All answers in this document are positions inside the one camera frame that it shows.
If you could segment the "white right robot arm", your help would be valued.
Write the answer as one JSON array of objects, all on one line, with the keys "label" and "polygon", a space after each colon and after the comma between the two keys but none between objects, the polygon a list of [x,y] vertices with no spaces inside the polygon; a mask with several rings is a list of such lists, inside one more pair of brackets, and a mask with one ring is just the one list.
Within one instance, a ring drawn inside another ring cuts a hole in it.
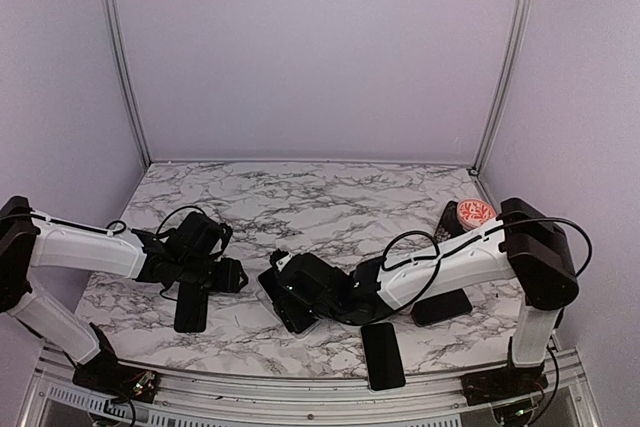
[{"label": "white right robot arm", "polygon": [[520,198],[502,202],[494,218],[443,243],[383,253],[345,272],[313,253],[274,251],[258,282],[286,329],[302,334],[317,320],[361,327],[385,321],[428,298],[480,283],[515,279],[524,294],[509,362],[495,385],[515,395],[534,378],[561,311],[579,294],[565,230],[575,222],[548,217]]}]

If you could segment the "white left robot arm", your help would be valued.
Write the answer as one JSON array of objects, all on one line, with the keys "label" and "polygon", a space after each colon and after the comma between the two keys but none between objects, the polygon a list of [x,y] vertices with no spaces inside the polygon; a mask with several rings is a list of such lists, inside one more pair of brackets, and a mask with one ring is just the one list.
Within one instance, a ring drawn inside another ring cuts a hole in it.
[{"label": "white left robot arm", "polygon": [[14,196],[1,208],[1,310],[60,347],[106,392],[125,385],[99,330],[77,318],[30,271],[59,267],[178,288],[174,329],[205,329],[212,293],[235,294],[248,283],[240,261],[225,256],[233,230],[202,209],[186,208],[173,228],[150,232],[115,221],[106,228],[52,217]]}]

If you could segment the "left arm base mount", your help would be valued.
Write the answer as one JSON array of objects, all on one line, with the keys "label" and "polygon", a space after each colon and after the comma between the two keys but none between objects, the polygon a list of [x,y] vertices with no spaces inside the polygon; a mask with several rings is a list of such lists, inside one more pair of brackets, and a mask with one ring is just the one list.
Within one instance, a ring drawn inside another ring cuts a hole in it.
[{"label": "left arm base mount", "polygon": [[159,374],[153,370],[120,363],[106,335],[89,326],[99,342],[98,354],[87,363],[76,363],[72,382],[80,387],[115,397],[116,403],[140,401],[151,404],[157,393]]}]

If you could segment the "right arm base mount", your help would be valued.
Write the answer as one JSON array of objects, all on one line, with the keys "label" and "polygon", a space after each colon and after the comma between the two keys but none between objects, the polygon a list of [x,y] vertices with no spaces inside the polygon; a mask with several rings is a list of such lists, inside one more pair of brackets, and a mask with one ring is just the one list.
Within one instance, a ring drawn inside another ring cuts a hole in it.
[{"label": "right arm base mount", "polygon": [[544,363],[535,367],[515,366],[512,344],[513,340],[510,339],[506,365],[461,377],[462,393],[469,406],[542,392],[549,385],[543,373]]}]

